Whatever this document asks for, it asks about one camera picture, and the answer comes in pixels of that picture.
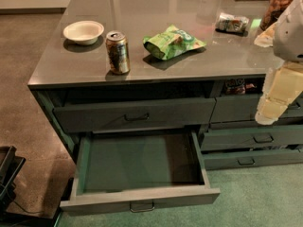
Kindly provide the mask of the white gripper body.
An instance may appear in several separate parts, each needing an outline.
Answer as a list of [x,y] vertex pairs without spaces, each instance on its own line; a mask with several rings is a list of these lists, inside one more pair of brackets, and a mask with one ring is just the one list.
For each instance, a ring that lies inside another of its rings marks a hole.
[[303,63],[285,61],[266,74],[260,108],[287,108],[303,92]]

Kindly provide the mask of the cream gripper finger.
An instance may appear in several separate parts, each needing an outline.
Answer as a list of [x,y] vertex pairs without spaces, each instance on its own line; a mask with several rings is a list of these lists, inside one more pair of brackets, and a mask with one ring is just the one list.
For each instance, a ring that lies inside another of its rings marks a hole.
[[255,120],[260,125],[272,125],[284,114],[288,105],[282,101],[271,101],[262,97],[257,106]]
[[276,23],[271,24],[263,32],[261,32],[254,40],[254,45],[260,47],[272,47],[275,37]]

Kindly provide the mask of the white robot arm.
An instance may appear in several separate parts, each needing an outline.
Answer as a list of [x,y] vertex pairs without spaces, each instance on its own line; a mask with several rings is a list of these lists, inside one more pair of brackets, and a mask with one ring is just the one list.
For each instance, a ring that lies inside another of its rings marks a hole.
[[270,68],[255,120],[272,125],[303,92],[303,0],[293,0],[274,27],[274,54],[283,64]]

